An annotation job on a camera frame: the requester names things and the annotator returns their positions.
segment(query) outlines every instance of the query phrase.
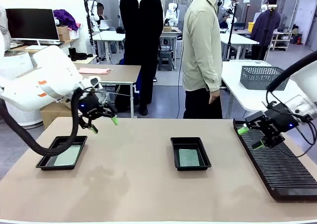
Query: yellow container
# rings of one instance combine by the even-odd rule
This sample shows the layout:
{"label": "yellow container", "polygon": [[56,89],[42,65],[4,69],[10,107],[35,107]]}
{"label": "yellow container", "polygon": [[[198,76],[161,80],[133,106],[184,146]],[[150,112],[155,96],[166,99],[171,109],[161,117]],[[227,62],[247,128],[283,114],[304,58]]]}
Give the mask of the yellow container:
{"label": "yellow container", "polygon": [[248,29],[248,31],[249,31],[249,32],[252,32],[253,27],[254,27],[254,22],[249,22],[249,29]]}

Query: purple cloth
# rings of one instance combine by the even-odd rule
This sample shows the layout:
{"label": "purple cloth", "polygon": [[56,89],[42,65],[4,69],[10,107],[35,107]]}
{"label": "purple cloth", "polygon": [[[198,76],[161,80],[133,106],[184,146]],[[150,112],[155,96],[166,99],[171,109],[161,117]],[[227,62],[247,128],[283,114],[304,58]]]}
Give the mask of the purple cloth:
{"label": "purple cloth", "polygon": [[[262,45],[263,37],[264,37],[264,31],[267,27],[268,21],[270,18],[270,11],[267,10],[259,15],[257,18],[252,33],[251,33],[251,40],[257,41]],[[269,31],[267,33],[267,37],[264,42],[264,46],[268,46],[271,43],[271,39],[273,36],[273,31],[278,28],[279,23],[281,21],[281,15],[278,12],[273,13],[273,17],[269,23]]]}
{"label": "purple cloth", "polygon": [[59,21],[63,22],[67,27],[77,31],[78,27],[76,25],[76,21],[69,12],[64,9],[54,10],[54,17],[56,17]]}

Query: pink towel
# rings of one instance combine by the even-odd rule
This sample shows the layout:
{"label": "pink towel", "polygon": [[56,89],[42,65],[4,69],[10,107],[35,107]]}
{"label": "pink towel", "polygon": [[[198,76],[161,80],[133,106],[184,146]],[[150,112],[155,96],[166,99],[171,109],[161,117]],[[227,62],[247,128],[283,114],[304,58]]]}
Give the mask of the pink towel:
{"label": "pink towel", "polygon": [[80,68],[78,70],[80,74],[108,74],[110,69],[97,69],[97,68]]}

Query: black tray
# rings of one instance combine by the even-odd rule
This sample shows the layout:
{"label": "black tray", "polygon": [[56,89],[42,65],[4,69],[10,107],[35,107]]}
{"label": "black tray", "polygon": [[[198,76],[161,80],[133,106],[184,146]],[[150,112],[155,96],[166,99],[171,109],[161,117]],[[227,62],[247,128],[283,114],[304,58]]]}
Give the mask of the black tray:
{"label": "black tray", "polygon": [[[207,153],[204,149],[203,143],[199,137],[179,137],[179,138],[171,138],[170,139],[173,146],[174,151],[174,162],[175,167],[179,171],[185,171],[185,170],[207,170],[211,167],[211,163],[209,161],[209,158],[207,156]],[[194,150],[197,152],[197,166],[182,166],[179,150],[186,150],[184,152],[188,152],[187,150]]]}
{"label": "black tray", "polygon": [[234,120],[234,130],[272,198],[277,201],[317,201],[316,180],[288,146],[282,142],[278,147],[254,150],[252,145],[262,140],[263,134],[250,130],[239,135],[238,129],[244,123]]}
{"label": "black tray", "polygon": [[[68,136],[57,136],[52,144],[50,145],[50,148],[56,148],[58,147],[60,144],[66,142]],[[70,148],[68,150],[66,150],[65,152],[63,152],[62,154],[60,154],[59,156],[54,156],[54,157],[43,157],[38,164],[36,165],[36,168],[40,168],[42,170],[70,170],[70,169],[74,169],[78,158],[83,150],[83,147],[86,143],[87,140],[87,136],[77,136],[75,138],[75,141],[73,142],[73,144],[70,146]],[[77,156],[74,157],[72,156],[70,159],[70,163],[69,164],[59,164],[59,165],[54,165],[56,162],[58,162],[58,158],[62,158],[61,155],[66,155],[67,151],[70,152],[70,149],[76,149],[75,152],[77,152]]]}

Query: white wall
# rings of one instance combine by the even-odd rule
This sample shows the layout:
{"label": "white wall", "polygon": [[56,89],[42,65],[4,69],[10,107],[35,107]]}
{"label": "white wall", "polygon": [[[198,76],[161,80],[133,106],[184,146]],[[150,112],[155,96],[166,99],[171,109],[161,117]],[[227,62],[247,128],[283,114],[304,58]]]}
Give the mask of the white wall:
{"label": "white wall", "polygon": [[77,52],[91,53],[84,0],[0,0],[0,4],[4,8],[65,9],[82,25],[73,47]]}

